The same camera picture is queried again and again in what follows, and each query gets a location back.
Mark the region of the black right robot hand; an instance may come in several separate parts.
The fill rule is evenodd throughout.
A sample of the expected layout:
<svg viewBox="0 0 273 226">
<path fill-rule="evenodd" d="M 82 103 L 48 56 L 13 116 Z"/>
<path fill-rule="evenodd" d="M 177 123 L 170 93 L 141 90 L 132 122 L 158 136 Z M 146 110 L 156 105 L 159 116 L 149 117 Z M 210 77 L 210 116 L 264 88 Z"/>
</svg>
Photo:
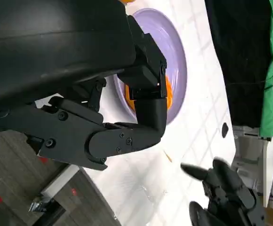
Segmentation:
<svg viewBox="0 0 273 226">
<path fill-rule="evenodd" d="M 191 201 L 189 215 L 194 226 L 264 226 L 266 216 L 257 193 L 248 188 L 236 171 L 222 159 L 214 158 L 213 166 L 204 169 L 181 163 L 184 173 L 202 182 L 207 208 Z"/>
</svg>

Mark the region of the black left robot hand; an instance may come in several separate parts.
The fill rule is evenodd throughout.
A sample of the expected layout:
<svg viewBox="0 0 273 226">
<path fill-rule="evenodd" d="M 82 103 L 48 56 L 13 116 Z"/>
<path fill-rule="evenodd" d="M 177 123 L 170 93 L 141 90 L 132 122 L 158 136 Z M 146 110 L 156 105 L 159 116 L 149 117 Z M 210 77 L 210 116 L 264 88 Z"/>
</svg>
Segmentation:
<svg viewBox="0 0 273 226">
<path fill-rule="evenodd" d="M 167 62 L 118 0 L 0 0 L 0 131 L 41 157 L 106 169 L 110 156 L 158 144 Z M 105 123 L 106 78 L 129 87 L 137 122 Z"/>
</svg>

